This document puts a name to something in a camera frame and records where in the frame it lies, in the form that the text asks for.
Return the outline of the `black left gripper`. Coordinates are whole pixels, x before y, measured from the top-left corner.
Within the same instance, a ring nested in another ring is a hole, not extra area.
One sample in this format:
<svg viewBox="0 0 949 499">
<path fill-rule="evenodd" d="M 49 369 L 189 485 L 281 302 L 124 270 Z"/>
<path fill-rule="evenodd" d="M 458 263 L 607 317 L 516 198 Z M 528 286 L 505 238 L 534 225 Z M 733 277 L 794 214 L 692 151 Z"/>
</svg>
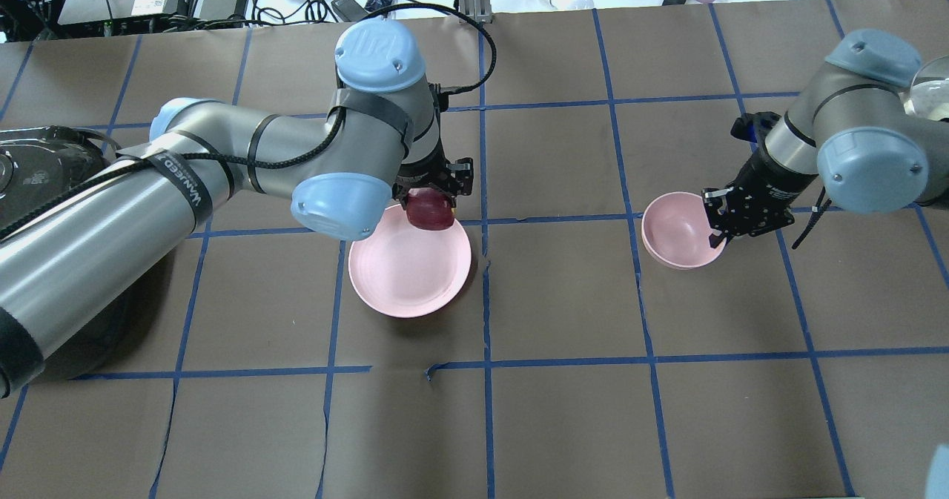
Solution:
<svg viewBox="0 0 949 499">
<path fill-rule="evenodd" d="M 446 205 L 452 213 L 457 213 L 458 197 L 472 194 L 474 177 L 473 158 L 448 160 L 442 144 L 437 143 L 424 157 L 403 161 L 394 179 L 393 199 L 404 204 L 411 189 L 433 188 L 445 194 Z"/>
</svg>

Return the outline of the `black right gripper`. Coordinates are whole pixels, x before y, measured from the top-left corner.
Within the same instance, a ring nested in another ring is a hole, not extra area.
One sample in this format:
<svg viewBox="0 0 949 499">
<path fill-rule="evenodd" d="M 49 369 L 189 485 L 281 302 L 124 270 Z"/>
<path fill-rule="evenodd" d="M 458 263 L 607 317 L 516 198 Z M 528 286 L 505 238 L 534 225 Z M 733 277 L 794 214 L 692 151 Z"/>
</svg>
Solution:
<svg viewBox="0 0 949 499">
<path fill-rule="evenodd" d="M 729 184 L 701 192 L 711 249 L 724 248 L 731 237 L 757 237 L 794 223 L 796 135 L 783 116 L 746 113 L 735 120 L 731 135 L 756 149 Z"/>
</svg>

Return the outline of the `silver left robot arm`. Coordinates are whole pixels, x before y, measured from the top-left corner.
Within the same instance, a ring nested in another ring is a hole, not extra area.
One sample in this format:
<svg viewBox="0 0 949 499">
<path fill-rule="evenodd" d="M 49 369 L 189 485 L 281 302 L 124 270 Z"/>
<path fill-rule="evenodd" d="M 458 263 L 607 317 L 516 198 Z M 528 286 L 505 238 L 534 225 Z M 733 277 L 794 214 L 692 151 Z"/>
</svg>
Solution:
<svg viewBox="0 0 949 499">
<path fill-rule="evenodd" d="M 472 160 L 447 160 L 440 115 L 477 85 L 431 83 L 416 36 L 369 17 L 334 49 L 328 118 L 210 98 L 170 100 L 149 140 L 2 229 L 2 395 L 45 361 L 234 194 L 289 201 L 306 229 L 363 241 L 410 191 L 448 208 L 472 192 Z"/>
</svg>

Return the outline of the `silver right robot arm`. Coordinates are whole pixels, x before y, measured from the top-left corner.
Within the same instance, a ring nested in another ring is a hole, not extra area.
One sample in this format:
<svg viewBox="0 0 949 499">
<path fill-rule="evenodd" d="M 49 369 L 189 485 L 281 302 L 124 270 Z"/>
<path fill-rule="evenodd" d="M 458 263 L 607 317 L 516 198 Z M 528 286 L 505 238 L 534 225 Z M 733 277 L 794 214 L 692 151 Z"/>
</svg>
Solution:
<svg viewBox="0 0 949 499">
<path fill-rule="evenodd" d="M 830 206 L 889 213 L 947 207 L 947 79 L 884 30 L 848 33 L 785 113 L 746 113 L 736 139 L 756 150 L 729 184 L 701 193 L 711 248 L 794 223 L 792 204 L 814 181 L 821 193 L 804 241 Z"/>
</svg>

